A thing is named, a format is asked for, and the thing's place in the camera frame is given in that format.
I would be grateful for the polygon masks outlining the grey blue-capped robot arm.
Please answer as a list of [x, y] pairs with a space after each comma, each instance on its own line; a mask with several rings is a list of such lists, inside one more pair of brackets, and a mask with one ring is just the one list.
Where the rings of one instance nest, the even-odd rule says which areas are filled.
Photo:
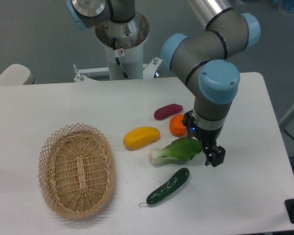
[[[149, 35], [145, 17], [133, 0], [69, 0], [66, 2], [80, 29], [94, 27], [106, 48], [111, 80], [143, 77], [141, 45]], [[261, 29], [255, 16], [238, 14], [226, 0], [191, 0], [205, 34], [190, 39], [184, 34], [169, 37], [161, 59], [195, 96], [194, 108], [183, 118], [188, 137], [198, 139], [206, 165], [223, 163], [225, 149], [217, 145], [233, 99], [240, 73], [227, 58], [258, 42]]]

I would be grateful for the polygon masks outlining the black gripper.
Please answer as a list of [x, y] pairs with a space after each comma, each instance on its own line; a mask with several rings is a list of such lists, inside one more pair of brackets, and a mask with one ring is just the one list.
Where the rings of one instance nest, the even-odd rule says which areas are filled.
[[187, 138], [196, 138], [202, 143], [206, 166], [217, 167], [223, 163], [226, 150], [216, 144], [223, 128], [223, 119], [206, 120], [191, 110], [184, 114], [182, 124], [186, 127]]

